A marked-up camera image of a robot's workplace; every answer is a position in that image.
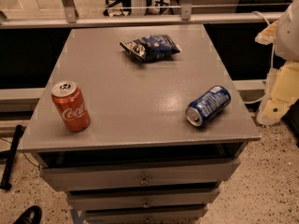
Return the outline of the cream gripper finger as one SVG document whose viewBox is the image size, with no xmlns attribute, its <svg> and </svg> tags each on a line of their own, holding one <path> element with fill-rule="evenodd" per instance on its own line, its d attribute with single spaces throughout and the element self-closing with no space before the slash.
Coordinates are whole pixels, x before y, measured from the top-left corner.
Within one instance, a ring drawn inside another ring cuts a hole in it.
<svg viewBox="0 0 299 224">
<path fill-rule="evenodd" d="M 257 122 L 266 126 L 280 122 L 298 99 L 299 63 L 287 61 L 279 69 L 271 68 L 256 115 Z"/>
<path fill-rule="evenodd" d="M 255 37 L 255 41 L 262 45 L 269 45 L 274 43 L 276 40 L 276 29 L 278 26 L 278 21 L 272 22 L 266 28 L 264 28 L 260 33 Z"/>
</svg>

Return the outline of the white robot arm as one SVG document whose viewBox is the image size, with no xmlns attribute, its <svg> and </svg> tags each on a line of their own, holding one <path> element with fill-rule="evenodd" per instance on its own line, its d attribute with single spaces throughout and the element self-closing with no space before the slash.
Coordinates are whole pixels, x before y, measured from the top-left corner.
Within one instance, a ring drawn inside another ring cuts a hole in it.
<svg viewBox="0 0 299 224">
<path fill-rule="evenodd" d="M 278 21 L 255 37 L 257 43 L 272 44 L 275 54 L 285 60 L 279 68 L 268 72 L 257 121 L 274 125 L 299 99 L 299 0 L 293 0 Z"/>
</svg>

